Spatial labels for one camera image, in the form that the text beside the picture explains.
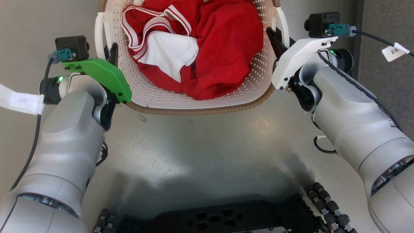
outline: black cable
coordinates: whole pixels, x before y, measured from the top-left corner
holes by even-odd
[[[318,149],[320,152],[326,153],[326,154],[337,154],[336,150],[324,150],[318,145],[318,136],[316,136],[313,139],[313,144],[315,145],[316,149]]]
[[[48,77],[49,77],[49,71],[51,69],[52,62],[53,62],[53,58],[49,59],[48,65],[46,67],[45,77],[43,78],[43,90],[42,90],[42,93],[40,93],[41,95],[44,95],[45,92],[46,92],[46,83],[47,83],[47,80],[48,80]],[[39,139],[41,118],[42,118],[42,115],[38,114],[37,115],[37,122],[36,122],[36,131],[34,133],[33,145],[31,146],[31,151],[30,151],[29,157],[27,158],[26,164],[24,165],[22,171],[20,172],[19,176],[17,177],[17,179],[14,182],[14,184],[13,184],[12,188],[10,189],[10,191],[12,191],[17,186],[17,184],[20,182],[20,180],[22,179],[24,173],[26,172],[27,168],[30,165],[31,159],[33,158],[34,151],[35,151],[36,146],[37,146],[37,140]]]
[[[369,37],[369,38],[372,38],[372,39],[374,39],[374,40],[377,40],[377,41],[379,41],[379,42],[382,42],[382,43],[384,43],[384,44],[387,44],[387,45],[389,45],[389,46],[391,46],[391,47],[394,47],[394,46],[395,46],[395,44],[393,44],[393,43],[391,43],[391,42],[389,42],[389,41],[386,41],[386,40],[384,40],[384,39],[382,39],[382,38],[379,38],[378,36],[374,36],[374,35],[372,35],[372,34],[369,34],[369,33],[363,32],[363,31],[352,30],[352,32],[353,32],[353,33],[356,33],[356,34],[363,35],[363,36],[367,36],[367,37]],[[408,53],[408,55],[410,55],[410,56],[413,56],[413,57],[414,57],[414,53],[413,53],[413,52],[411,52],[411,51]]]
[[[102,146],[102,150],[101,150],[101,152],[102,152],[101,160],[99,160],[96,163],[96,167],[98,167],[108,157],[108,145],[105,142],[103,142],[103,145],[104,146]]]
[[[319,57],[322,59],[322,61],[325,62],[331,69],[335,70],[338,75],[345,78],[346,81],[354,85],[358,90],[362,91],[368,98],[373,100],[376,104],[378,104],[379,107],[381,107],[388,116],[390,116],[391,120],[394,122],[395,126],[402,132],[402,128],[400,127],[400,124],[398,124],[397,119],[395,118],[394,114],[385,106],[383,105],[377,98],[375,98],[371,93],[369,93],[367,90],[362,88],[358,83],[354,82],[352,79],[350,79],[347,75],[342,73],[338,68],[336,68],[334,65],[332,65],[328,60],[326,60],[320,52],[318,52]]]

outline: floor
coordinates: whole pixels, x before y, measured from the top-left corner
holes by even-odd
[[[3,46],[15,60],[1,56],[7,77],[2,84],[28,93],[36,92],[46,55],[53,50],[53,39],[84,34],[91,41],[96,15],[97,0],[70,4],[39,1],[0,3],[0,9],[7,9],[0,17],[11,18],[0,28],[7,32],[1,39],[10,44],[15,40],[29,44],[18,49],[42,56],[32,63],[24,60],[26,69],[13,68],[14,61],[25,58]],[[285,0],[282,4],[294,39],[306,37],[303,22],[309,14],[340,11],[342,21],[352,22],[356,7],[355,0]],[[37,20],[36,29],[48,39],[37,35],[32,22],[19,19],[19,13]],[[79,17],[65,17],[75,13]],[[64,22],[50,20],[58,17]],[[29,43],[24,39],[25,30],[32,34]],[[351,49],[352,41],[343,40],[336,46]],[[56,66],[52,74],[62,71]],[[36,77],[34,81],[27,79],[29,72]],[[16,154],[0,156],[2,194],[26,160],[35,120],[4,109],[0,109],[0,116],[2,122],[10,122],[0,126],[9,133],[0,146],[5,155]],[[209,116],[147,115],[124,105],[117,107],[113,127],[106,134],[109,157],[89,184],[82,205],[84,217],[92,227],[102,208],[120,216],[150,219],[164,211],[198,206],[254,199],[281,201],[295,192],[303,194],[302,187],[317,181],[350,216],[358,232],[378,232],[368,214],[362,180],[339,156],[316,150],[312,139],[321,132],[310,118],[300,110],[295,96],[287,92],[275,92],[252,110]]]

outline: label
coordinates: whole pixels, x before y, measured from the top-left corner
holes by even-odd
[[[0,84],[0,107],[37,115],[42,114],[45,107],[43,99],[44,95],[14,92]]]
[[[393,61],[399,57],[401,57],[404,54],[408,54],[410,51],[408,51],[406,48],[402,47],[398,43],[395,43],[394,47],[389,46],[385,49],[383,49],[383,54],[387,61]]]

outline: laundry basket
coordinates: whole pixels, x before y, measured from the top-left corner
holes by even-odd
[[[236,112],[250,109],[263,103],[273,93],[271,84],[274,53],[266,35],[266,28],[274,28],[275,8],[272,0],[254,0],[263,23],[263,49],[251,62],[251,72],[243,84],[234,92],[213,100],[194,100],[182,94],[156,87],[138,69],[128,53],[128,38],[121,27],[121,15],[133,0],[100,0],[95,24],[96,52],[105,58],[103,29],[106,43],[118,43],[118,68],[122,70],[132,90],[131,103],[134,110],[148,114],[203,115]]]

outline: red clothing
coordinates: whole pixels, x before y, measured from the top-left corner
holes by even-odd
[[[236,90],[263,47],[263,25],[252,0],[146,0],[141,7],[127,7],[124,15],[129,53],[140,71],[156,86],[196,100]],[[197,38],[197,59],[181,68],[181,82],[158,66],[138,61],[146,53],[145,39],[152,30]]]

